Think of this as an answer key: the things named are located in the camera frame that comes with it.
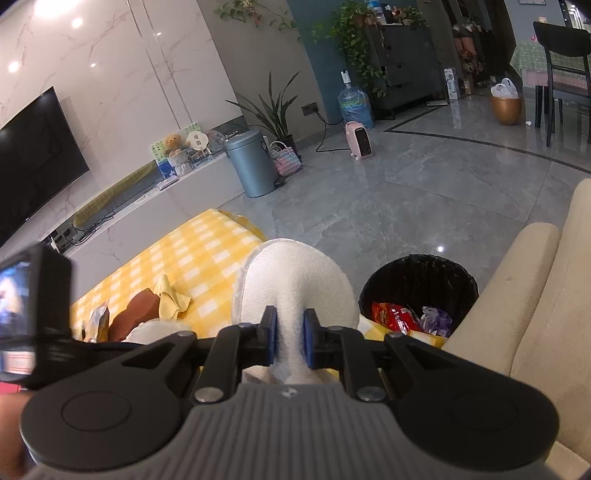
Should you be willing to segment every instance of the bronze planter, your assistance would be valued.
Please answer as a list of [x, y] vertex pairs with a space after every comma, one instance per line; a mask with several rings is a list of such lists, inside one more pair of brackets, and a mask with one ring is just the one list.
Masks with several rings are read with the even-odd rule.
[[492, 109], [496, 119], [503, 125], [516, 125], [521, 118], [521, 98], [491, 97]]

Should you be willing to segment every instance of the plastic bag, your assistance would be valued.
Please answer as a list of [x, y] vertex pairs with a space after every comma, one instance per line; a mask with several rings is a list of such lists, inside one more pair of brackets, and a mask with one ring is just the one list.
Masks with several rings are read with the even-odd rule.
[[88, 322], [82, 328], [82, 341], [103, 343], [109, 339], [109, 308], [107, 302], [100, 304], [90, 314]]
[[497, 98], [519, 98], [517, 88], [508, 78], [504, 78], [501, 83], [491, 87], [491, 93], [493, 97]]
[[374, 302], [372, 320], [393, 332], [402, 332], [404, 335], [408, 335], [410, 330], [422, 331], [415, 314], [402, 305], [394, 303]]
[[446, 312], [435, 307], [423, 307], [423, 316], [419, 323], [431, 335], [449, 338], [452, 334], [453, 320]]

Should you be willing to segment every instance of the brown pillow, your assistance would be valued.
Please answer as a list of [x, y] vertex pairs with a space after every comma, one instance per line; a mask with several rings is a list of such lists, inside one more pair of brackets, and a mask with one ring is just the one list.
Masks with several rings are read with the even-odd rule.
[[121, 342], [130, 334], [131, 330], [140, 323], [158, 318], [160, 297], [146, 288], [139, 292], [127, 304], [127, 308], [119, 312], [109, 326], [109, 341]]

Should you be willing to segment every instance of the woven basket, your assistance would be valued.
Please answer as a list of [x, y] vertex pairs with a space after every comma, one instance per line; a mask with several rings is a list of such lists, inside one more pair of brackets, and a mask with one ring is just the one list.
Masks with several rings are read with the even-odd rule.
[[275, 169], [282, 177], [293, 175], [301, 168], [301, 161], [296, 152], [294, 152], [294, 149], [288, 147], [283, 142], [275, 141], [271, 143], [269, 151], [275, 164]]

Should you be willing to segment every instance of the beige sofa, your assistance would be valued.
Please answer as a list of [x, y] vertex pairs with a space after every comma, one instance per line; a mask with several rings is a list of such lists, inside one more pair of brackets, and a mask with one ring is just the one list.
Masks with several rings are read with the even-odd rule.
[[562, 233], [523, 229], [444, 349], [547, 395], [560, 415], [547, 464], [568, 480], [589, 468], [591, 179], [575, 190]]

